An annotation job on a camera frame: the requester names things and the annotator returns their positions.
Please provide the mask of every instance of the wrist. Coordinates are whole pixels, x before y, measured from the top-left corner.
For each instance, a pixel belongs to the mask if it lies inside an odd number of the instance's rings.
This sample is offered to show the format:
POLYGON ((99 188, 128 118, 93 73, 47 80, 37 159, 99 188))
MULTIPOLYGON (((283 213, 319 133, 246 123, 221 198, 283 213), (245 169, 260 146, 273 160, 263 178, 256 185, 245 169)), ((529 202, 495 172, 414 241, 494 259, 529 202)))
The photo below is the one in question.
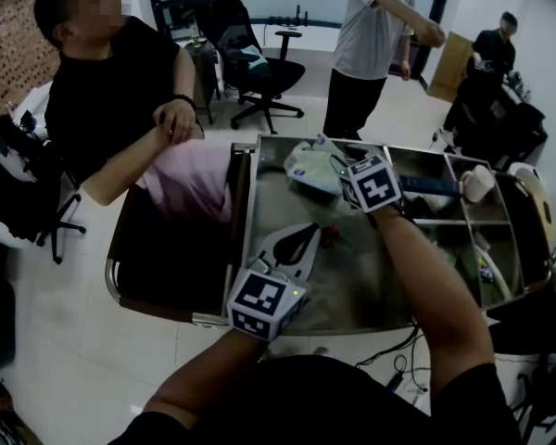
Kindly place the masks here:
POLYGON ((171 101, 178 101, 178 100, 188 104, 194 110, 194 112, 196 112, 196 102, 194 102, 194 99, 191 95, 181 93, 181 92, 175 93, 171 98, 171 101))
POLYGON ((377 211, 373 211, 371 215, 377 221, 378 224, 386 223, 387 221, 391 221, 393 219, 401 217, 399 211, 396 210, 395 208, 392 208, 391 206, 383 206, 377 211))
POLYGON ((148 133, 148 140, 153 151, 156 154, 160 154, 170 145, 171 134, 165 133, 165 129, 158 125, 150 130, 148 133))

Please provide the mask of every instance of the gray t-shirt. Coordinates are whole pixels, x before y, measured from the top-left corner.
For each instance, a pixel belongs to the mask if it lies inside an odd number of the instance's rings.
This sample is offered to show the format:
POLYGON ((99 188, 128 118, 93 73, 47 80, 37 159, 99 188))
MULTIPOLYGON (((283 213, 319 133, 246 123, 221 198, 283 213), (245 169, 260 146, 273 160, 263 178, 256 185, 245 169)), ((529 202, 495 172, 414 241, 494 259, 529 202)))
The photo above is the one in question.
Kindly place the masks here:
MULTIPOLYGON (((414 0, 403 1, 414 6, 414 0)), ((386 78, 402 34, 412 35, 413 31, 401 19, 379 8, 375 0, 348 0, 334 68, 356 79, 386 78)))

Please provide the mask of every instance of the bracelet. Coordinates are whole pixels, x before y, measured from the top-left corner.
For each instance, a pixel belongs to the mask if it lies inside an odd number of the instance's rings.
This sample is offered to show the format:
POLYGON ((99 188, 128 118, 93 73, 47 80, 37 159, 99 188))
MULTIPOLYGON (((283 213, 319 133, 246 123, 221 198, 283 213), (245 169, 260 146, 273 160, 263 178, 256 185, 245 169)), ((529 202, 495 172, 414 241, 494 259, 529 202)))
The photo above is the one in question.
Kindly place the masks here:
POLYGON ((190 106, 192 106, 192 109, 194 110, 194 112, 196 112, 196 102, 194 102, 194 100, 191 97, 189 97, 185 94, 175 94, 175 95, 173 95, 171 100, 175 100, 175 99, 184 100, 190 106))

